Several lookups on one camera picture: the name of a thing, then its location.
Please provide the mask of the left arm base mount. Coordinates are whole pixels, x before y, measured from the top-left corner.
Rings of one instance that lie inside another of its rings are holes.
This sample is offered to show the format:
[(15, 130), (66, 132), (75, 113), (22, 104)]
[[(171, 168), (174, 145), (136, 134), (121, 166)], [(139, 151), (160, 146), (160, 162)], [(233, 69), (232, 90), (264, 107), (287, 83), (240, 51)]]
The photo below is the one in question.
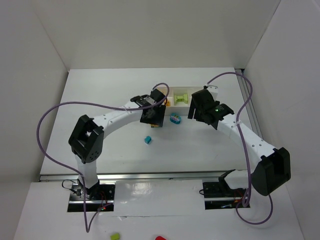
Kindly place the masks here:
[(66, 179), (61, 183), (61, 187), (68, 190), (69, 200), (67, 212), (80, 213), (84, 211), (83, 202), (86, 202), (87, 212), (113, 212), (116, 185), (114, 183), (100, 184), (98, 189), (90, 195), (85, 195), (82, 188), (75, 180)]

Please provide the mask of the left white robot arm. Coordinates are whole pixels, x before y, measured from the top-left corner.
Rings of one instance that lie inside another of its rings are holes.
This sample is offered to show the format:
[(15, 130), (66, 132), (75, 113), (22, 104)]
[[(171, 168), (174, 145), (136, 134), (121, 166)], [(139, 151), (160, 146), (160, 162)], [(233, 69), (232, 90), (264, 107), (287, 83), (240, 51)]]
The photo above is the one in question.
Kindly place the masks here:
[(97, 159), (102, 154), (104, 139), (114, 131), (139, 121), (143, 124), (162, 126), (166, 106), (165, 95), (158, 89), (150, 94), (131, 98), (124, 106), (106, 114), (81, 116), (68, 140), (80, 172), (78, 184), (88, 195), (99, 188)]

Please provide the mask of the yellow striped bee lego brick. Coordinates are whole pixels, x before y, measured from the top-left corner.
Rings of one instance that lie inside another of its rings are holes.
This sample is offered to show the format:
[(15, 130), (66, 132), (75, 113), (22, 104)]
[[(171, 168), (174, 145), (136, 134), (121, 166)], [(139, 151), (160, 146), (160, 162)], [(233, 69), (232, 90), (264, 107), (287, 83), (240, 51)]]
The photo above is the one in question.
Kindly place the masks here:
[(171, 103), (170, 100), (167, 100), (166, 103), (165, 103), (165, 105), (166, 105), (167, 107), (171, 107), (171, 106), (172, 106), (172, 103)]

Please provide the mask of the orange butterfly lego brick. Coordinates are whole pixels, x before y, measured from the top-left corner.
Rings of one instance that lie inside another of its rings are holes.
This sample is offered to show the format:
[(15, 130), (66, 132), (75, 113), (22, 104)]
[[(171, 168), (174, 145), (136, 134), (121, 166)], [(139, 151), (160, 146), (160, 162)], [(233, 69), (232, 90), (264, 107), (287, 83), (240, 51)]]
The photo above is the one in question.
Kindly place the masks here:
[(151, 128), (161, 128), (161, 126), (156, 125), (156, 124), (151, 124), (150, 126), (151, 126)]

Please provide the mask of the teal frog lego brick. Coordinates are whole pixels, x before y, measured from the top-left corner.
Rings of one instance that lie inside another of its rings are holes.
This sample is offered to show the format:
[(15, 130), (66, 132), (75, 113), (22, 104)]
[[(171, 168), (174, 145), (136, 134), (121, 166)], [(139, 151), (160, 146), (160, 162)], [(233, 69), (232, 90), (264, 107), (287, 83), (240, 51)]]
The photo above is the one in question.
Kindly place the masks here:
[(176, 124), (176, 125), (179, 125), (181, 123), (181, 116), (176, 114), (176, 113), (172, 113), (170, 115), (170, 118), (169, 118), (170, 122)]

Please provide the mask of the lime green lego brick bottom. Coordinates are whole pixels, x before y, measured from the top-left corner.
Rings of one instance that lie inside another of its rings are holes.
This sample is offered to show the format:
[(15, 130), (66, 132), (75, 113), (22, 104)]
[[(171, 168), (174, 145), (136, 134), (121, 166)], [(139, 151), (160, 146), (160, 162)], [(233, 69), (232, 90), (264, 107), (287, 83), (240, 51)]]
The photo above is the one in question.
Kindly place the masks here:
[(177, 106), (179, 103), (184, 103), (185, 102), (185, 96), (182, 94), (174, 94), (173, 95), (173, 102), (174, 105)]

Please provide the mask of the lime green lego brick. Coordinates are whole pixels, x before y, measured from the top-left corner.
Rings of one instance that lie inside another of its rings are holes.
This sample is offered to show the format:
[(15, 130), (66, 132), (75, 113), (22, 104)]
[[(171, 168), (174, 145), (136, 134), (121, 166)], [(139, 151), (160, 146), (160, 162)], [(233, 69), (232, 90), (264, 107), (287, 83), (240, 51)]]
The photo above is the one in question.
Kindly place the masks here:
[(179, 103), (184, 103), (185, 102), (185, 96), (182, 94), (174, 94), (173, 95), (173, 102), (174, 105), (177, 106)]
[(184, 95), (183, 95), (183, 102), (184, 102), (185, 104), (188, 104), (188, 102), (189, 102), (188, 94), (184, 94)]

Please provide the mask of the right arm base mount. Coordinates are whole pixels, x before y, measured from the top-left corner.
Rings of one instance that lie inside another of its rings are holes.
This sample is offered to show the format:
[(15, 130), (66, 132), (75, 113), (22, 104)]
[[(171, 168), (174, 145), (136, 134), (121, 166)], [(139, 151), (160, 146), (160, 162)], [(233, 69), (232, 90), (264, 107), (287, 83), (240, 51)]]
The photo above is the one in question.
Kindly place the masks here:
[(202, 183), (202, 189), (198, 191), (204, 197), (205, 210), (235, 209), (241, 203), (246, 188), (240, 187), (232, 189), (225, 178), (235, 170), (229, 170), (218, 177), (217, 181), (207, 181)]

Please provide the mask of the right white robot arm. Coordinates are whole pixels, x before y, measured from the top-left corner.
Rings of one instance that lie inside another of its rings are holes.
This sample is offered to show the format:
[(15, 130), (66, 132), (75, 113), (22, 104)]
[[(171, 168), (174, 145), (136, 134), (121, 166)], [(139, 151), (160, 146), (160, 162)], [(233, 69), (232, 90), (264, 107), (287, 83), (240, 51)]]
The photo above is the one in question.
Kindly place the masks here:
[(291, 179), (290, 153), (265, 142), (224, 103), (216, 101), (208, 89), (191, 95), (188, 118), (212, 126), (238, 146), (247, 150), (250, 168), (231, 170), (219, 181), (228, 189), (246, 189), (252, 186), (260, 195), (267, 196)]

